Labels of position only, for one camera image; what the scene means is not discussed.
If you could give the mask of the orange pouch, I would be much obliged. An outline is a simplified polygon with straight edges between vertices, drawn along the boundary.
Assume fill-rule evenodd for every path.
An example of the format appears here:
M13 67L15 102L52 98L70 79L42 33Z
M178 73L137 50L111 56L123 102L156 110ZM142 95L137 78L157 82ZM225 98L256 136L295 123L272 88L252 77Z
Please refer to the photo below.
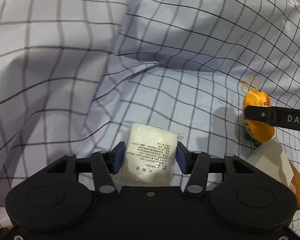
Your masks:
M267 123L269 107L272 106L267 93L259 89L257 78L249 77L250 82L241 80L243 98L242 121L245 138L256 147L268 142L275 135L275 128Z

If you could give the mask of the white packaged cotton pad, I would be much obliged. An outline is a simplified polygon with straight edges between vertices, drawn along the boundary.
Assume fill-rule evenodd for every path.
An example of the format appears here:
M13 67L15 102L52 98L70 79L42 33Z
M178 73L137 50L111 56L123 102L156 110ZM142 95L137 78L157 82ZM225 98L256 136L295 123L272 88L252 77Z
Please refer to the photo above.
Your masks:
M140 186L170 186L177 145L183 134L131 122L119 181Z

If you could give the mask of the green tape roll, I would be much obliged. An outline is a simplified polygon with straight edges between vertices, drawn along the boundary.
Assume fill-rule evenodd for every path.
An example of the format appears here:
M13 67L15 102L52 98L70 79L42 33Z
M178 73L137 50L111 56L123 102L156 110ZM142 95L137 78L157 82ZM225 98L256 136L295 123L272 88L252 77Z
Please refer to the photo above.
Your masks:
M263 143L251 137L248 133L244 135L245 139L251 141L256 147L261 146Z

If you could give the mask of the white vivo phone box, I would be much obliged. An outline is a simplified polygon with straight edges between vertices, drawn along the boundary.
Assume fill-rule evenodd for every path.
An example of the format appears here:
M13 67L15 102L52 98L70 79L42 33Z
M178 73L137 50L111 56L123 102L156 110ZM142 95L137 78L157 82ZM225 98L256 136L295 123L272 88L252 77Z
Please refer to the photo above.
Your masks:
M246 162L287 187L292 182L294 173L277 137L259 146Z

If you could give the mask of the brown leather wallet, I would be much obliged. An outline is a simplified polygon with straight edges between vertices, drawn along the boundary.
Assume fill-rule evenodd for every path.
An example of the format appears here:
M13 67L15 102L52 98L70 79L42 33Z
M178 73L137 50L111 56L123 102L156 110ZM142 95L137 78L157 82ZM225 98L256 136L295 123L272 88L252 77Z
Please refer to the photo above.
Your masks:
M300 210L300 172L295 168L295 166L289 161L290 166L293 170L293 178L291 184L294 186L294 194L296 196L298 209Z

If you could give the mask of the lavender checked cloth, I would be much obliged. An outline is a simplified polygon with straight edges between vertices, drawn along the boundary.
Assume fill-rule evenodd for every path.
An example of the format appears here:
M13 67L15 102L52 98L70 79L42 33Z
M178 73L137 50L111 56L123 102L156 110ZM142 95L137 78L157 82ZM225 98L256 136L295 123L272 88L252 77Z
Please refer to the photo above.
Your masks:
M244 83L300 109L295 0L0 0L0 228L13 187L131 122L247 158Z

